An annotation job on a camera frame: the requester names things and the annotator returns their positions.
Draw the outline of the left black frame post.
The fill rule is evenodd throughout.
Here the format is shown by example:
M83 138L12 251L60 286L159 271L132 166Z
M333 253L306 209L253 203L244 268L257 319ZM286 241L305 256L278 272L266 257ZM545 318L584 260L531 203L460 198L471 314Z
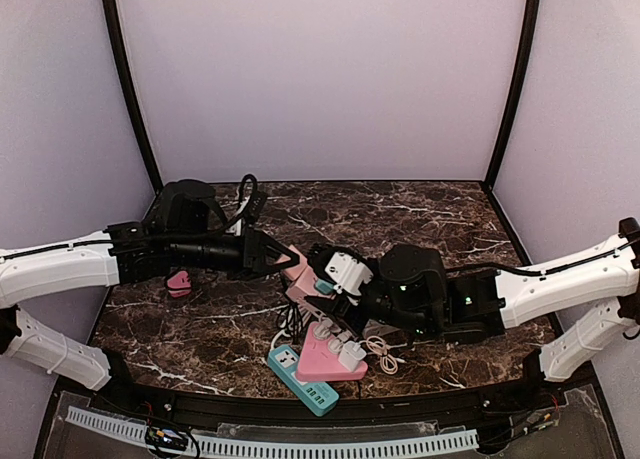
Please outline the left black frame post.
M138 101L126 52L117 0L101 0L101 2L112 56L138 152L152 190L158 193L163 187L163 181Z

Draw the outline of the teal charger plug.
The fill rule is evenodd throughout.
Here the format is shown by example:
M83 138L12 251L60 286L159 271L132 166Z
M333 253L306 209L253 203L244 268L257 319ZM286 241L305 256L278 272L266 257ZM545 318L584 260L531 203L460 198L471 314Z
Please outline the teal charger plug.
M314 288L321 295L325 295L325 296L331 296L335 293L335 284L320 278L316 279Z

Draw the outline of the black frame post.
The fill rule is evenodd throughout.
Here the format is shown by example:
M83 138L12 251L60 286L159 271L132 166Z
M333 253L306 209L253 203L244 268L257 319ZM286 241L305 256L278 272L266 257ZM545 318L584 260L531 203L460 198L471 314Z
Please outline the black frame post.
M163 187L163 181L138 101L126 52L117 0L101 0L101 2L112 56L138 152L152 190L158 193Z
M540 1L525 0L522 26L508 94L489 165L482 181L488 194L492 193L495 188L515 123L533 46Z

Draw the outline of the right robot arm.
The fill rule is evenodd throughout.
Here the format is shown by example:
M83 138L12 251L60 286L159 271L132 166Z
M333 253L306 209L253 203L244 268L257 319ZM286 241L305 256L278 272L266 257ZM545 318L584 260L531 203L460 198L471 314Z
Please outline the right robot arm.
M639 322L639 224L620 221L603 242L542 264L478 263L447 269L433 248L397 244L379 259L316 244L320 281L311 305L361 337L377 321L417 337L473 344L539 316L592 308L529 359L536 375L563 382Z

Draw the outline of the right black frame post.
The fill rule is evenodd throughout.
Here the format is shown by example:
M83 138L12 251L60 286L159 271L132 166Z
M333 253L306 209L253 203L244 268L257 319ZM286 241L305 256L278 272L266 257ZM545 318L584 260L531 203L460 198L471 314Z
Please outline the right black frame post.
M533 46L540 1L525 0L522 26L508 94L489 165L482 181L488 194L492 193L495 188L515 123Z

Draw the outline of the pink triangular power strip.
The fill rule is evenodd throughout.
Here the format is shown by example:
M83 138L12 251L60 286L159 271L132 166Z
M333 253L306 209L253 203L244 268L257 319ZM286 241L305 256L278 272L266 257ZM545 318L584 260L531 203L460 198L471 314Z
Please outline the pink triangular power strip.
M330 333L324 323L312 322L307 330L297 377L308 382L341 382L357 381L364 378L365 373L350 373L338 361L343 345L352 340L341 341Z

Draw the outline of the left circuit board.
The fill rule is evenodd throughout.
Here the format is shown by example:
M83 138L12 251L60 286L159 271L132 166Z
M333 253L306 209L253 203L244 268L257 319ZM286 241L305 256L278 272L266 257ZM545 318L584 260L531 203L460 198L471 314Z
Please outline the left circuit board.
M190 442L188 436L182 432L154 426L146 429L144 441L150 446L175 450L185 450Z

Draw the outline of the teal power strip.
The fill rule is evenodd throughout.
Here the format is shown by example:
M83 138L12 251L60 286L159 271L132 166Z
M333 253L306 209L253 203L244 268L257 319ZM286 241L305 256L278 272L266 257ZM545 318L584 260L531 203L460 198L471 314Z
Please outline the teal power strip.
M337 405L339 394L329 384L297 377L299 356L290 346L281 345L271 350L267 365L316 417L325 416Z

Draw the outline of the pink cube socket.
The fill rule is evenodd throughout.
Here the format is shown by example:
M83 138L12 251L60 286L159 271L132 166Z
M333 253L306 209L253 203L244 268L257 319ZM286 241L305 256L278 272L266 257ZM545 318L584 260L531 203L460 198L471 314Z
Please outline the pink cube socket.
M303 304L307 296L324 297L316 288L317 277L303 255L298 265L284 270L284 276L289 280L286 296L292 301Z

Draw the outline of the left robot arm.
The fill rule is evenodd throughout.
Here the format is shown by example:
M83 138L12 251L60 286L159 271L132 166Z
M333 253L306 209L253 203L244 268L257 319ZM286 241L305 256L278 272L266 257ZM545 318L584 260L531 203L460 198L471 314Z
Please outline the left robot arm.
M179 268L255 279L299 264L300 257L255 224L267 195L248 174L236 212L227 216L212 185L166 184L139 222L90 235L1 253L1 352L91 391L127 379L115 353L83 345L31 317L20 302L76 289L133 284Z

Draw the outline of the bright pink plug adapter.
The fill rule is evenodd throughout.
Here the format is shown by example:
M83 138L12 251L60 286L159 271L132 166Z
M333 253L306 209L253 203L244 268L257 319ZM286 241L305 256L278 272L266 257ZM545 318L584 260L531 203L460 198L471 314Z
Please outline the bright pink plug adapter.
M174 272L165 280L165 288L172 298L181 298L191 293L192 286L186 270Z

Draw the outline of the white usb charger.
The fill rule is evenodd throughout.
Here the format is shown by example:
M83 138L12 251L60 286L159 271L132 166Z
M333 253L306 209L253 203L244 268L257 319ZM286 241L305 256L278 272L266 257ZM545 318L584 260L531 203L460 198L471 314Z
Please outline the white usb charger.
M358 342L348 341L343 345L338 361L350 373L365 373L368 369L365 357L366 352Z

